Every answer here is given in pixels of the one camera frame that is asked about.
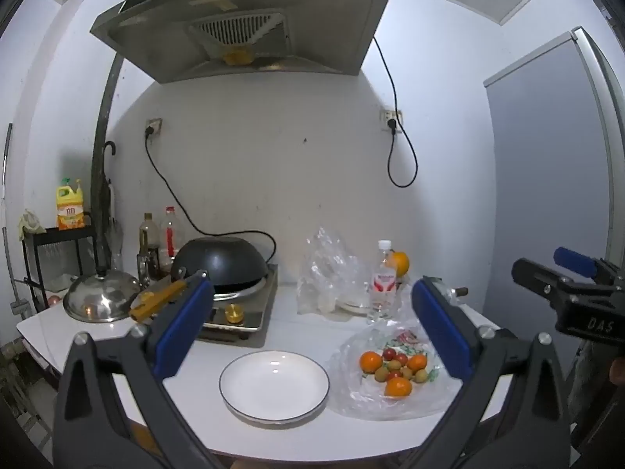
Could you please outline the crumpled clear plastic bag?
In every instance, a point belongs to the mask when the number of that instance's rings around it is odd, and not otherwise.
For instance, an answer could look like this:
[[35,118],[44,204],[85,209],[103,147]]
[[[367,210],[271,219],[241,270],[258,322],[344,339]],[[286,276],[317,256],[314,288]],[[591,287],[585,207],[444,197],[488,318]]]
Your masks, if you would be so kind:
[[319,227],[306,241],[304,263],[296,285],[296,309],[331,315],[341,295],[369,297],[369,267],[345,244],[342,236]]

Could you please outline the clear water bottle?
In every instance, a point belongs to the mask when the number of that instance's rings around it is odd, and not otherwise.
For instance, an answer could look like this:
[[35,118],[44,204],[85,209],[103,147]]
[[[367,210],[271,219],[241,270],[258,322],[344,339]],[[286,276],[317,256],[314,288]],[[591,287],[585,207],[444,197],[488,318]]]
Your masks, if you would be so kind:
[[368,320],[371,323],[389,318],[396,297],[397,268],[392,251],[392,242],[387,239],[378,242],[376,264],[369,282],[370,306]]

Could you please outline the dark vertical pipe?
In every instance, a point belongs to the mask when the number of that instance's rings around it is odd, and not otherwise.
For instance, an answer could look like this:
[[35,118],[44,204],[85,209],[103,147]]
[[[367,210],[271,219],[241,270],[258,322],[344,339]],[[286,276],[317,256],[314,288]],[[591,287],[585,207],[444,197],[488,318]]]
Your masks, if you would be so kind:
[[107,129],[112,108],[116,85],[118,84],[124,58],[119,54],[113,57],[107,77],[100,110],[98,111],[93,153],[91,161],[91,226],[94,231],[94,259],[97,269],[109,269],[111,266],[111,251],[106,234],[110,219],[110,192],[105,175],[105,151],[107,147]]

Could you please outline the yellow green longan fruit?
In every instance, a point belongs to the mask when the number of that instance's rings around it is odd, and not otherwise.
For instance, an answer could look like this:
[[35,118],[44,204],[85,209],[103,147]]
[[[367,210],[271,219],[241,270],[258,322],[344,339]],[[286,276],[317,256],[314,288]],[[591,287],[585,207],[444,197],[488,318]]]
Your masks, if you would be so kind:
[[376,369],[376,372],[374,374],[374,379],[377,382],[383,383],[388,380],[389,375],[390,375],[390,371],[388,367],[381,366],[379,369]]

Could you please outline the oil bottle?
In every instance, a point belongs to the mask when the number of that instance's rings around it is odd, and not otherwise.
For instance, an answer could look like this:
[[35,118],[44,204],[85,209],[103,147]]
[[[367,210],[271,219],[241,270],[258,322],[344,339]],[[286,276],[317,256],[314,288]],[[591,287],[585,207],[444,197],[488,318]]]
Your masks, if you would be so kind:
[[139,252],[137,254],[138,279],[147,288],[160,278],[159,229],[152,213],[145,213],[139,227]]

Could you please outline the left wall socket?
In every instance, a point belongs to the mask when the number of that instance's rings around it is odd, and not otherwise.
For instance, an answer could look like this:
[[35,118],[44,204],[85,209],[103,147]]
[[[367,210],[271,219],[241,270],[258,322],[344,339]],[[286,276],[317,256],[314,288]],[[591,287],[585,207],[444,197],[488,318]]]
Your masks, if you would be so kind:
[[146,139],[157,137],[162,128],[162,119],[149,119],[146,122],[144,137]]

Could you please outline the grey refrigerator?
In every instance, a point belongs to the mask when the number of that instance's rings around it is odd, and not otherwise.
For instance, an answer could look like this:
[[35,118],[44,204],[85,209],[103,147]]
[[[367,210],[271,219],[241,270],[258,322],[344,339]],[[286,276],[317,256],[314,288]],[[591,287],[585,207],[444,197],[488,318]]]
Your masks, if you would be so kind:
[[559,247],[624,260],[624,92],[582,27],[484,82],[496,163],[487,318],[521,338],[550,331],[548,303],[513,282],[521,257],[548,266]]

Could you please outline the red label sauce bottle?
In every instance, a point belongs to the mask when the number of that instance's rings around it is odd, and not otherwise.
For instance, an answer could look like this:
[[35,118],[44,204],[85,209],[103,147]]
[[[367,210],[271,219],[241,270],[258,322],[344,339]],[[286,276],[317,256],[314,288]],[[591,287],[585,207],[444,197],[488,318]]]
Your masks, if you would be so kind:
[[163,270],[171,269],[181,246],[182,228],[176,210],[174,206],[167,206],[161,224],[160,264]]

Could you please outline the yellow green longan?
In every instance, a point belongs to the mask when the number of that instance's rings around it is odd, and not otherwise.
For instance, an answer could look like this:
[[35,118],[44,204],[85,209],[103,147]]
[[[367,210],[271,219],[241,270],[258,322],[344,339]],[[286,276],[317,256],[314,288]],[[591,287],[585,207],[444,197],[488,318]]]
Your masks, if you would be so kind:
[[392,360],[388,363],[388,369],[390,369],[390,371],[399,371],[399,369],[402,368],[402,363],[400,363],[397,360]]
[[400,373],[402,373],[402,376],[406,379],[411,379],[413,376],[413,372],[411,371],[411,369],[408,369],[408,367],[404,367],[403,369],[401,369]]
[[420,369],[414,374],[413,379],[416,383],[425,383],[429,379],[429,373],[426,369]]

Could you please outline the white dish under bag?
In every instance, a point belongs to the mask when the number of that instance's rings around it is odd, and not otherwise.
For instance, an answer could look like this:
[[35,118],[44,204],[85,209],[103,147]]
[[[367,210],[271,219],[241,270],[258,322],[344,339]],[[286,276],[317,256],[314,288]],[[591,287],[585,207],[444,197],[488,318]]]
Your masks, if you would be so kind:
[[370,300],[366,295],[364,297],[341,295],[336,300],[336,305],[346,312],[351,312],[353,315],[367,315],[370,311]]

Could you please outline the steel induction cooker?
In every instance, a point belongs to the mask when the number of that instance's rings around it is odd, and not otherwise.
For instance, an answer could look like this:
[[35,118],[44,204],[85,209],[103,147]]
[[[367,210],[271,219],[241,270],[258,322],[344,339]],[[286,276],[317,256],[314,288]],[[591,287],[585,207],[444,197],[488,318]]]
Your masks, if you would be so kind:
[[278,266],[256,285],[229,294],[217,294],[199,340],[240,347],[265,345],[271,311],[278,290]]

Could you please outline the white round plate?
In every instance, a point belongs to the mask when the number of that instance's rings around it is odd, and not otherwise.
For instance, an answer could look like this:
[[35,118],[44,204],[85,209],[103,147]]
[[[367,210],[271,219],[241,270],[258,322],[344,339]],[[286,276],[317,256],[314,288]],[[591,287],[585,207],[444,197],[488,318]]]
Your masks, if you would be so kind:
[[231,412],[253,424],[287,426],[316,415],[329,398],[326,370],[290,351],[256,351],[231,361],[218,388]]

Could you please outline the orange mandarin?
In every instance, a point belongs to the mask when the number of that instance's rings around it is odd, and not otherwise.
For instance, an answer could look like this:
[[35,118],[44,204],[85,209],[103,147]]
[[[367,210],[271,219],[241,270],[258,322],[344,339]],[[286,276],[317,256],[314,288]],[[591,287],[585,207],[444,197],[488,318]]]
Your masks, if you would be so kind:
[[384,396],[389,398],[405,398],[412,393],[412,382],[405,377],[390,378],[384,388]]
[[414,354],[407,361],[408,369],[411,369],[413,373],[422,371],[427,367],[428,358],[424,353]]
[[384,365],[384,359],[376,351],[366,351],[359,358],[359,366],[364,374],[375,374]]

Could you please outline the black metal shelf rack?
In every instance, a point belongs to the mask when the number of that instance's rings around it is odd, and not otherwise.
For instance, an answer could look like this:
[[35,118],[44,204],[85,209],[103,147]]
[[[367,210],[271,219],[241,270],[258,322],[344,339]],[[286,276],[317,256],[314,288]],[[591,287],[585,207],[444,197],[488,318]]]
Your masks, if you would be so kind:
[[95,231],[90,226],[69,230],[40,227],[30,213],[21,222],[23,283],[39,313],[52,305],[51,297],[63,295],[77,277],[95,271]]

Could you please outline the yellow detergent bottle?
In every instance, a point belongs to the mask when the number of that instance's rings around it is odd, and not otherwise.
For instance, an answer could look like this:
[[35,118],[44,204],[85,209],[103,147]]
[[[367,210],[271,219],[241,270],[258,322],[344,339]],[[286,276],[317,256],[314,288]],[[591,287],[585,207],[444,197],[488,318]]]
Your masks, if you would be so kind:
[[84,193],[79,179],[72,188],[71,180],[64,178],[56,190],[56,227],[61,231],[85,227]]

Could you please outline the orange mandarin front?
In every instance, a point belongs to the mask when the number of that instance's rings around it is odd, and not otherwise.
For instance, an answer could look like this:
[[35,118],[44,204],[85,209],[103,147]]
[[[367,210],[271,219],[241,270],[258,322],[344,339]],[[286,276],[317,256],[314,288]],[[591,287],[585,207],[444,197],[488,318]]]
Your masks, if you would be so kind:
[[384,396],[389,398],[405,398],[412,393],[412,382],[405,377],[390,378],[384,388]]

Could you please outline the steel range hood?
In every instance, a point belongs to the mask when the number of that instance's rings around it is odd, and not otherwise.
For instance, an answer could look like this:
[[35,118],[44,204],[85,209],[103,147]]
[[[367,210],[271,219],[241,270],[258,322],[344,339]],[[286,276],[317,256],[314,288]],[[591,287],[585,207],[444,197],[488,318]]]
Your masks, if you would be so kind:
[[160,84],[251,72],[356,75],[389,0],[125,0],[92,34]]

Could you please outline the right wall socket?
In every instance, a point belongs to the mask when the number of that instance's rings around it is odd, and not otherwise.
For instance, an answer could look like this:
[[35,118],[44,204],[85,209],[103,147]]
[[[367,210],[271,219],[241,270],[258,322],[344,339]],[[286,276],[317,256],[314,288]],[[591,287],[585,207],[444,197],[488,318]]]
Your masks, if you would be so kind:
[[382,131],[403,132],[403,112],[382,107],[379,112],[380,128]]

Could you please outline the wall socket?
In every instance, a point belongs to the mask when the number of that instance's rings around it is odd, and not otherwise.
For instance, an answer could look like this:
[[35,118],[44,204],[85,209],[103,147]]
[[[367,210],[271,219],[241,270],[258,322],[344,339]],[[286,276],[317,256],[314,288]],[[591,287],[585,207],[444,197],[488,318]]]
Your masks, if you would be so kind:
[[144,137],[146,139],[157,137],[162,128],[162,119],[149,119],[146,122]]
[[380,128],[382,131],[403,132],[403,112],[382,107],[379,112]]

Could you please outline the printed clear plastic bag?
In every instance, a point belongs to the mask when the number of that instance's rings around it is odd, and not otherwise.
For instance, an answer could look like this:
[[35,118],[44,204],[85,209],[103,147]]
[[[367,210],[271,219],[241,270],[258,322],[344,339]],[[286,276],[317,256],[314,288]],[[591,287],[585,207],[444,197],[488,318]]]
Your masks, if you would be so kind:
[[461,382],[448,375],[406,299],[390,318],[351,336],[329,359],[329,407],[364,420],[404,420],[444,411]]

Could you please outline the large orange at back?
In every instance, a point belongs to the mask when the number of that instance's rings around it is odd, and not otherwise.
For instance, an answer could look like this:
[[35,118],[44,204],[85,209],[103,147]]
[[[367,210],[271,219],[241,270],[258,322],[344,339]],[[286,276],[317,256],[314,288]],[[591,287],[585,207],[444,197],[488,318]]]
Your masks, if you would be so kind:
[[390,254],[391,262],[396,270],[397,277],[405,276],[410,269],[410,260],[405,252],[393,251]]

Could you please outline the steel pot lid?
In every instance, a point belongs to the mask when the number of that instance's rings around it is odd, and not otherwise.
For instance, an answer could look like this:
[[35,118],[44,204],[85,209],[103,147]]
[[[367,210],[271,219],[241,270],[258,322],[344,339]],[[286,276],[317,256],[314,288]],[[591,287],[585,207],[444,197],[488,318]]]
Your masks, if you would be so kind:
[[111,323],[129,317],[131,304],[141,292],[137,278],[119,270],[100,268],[73,282],[62,299],[71,318],[86,323]]

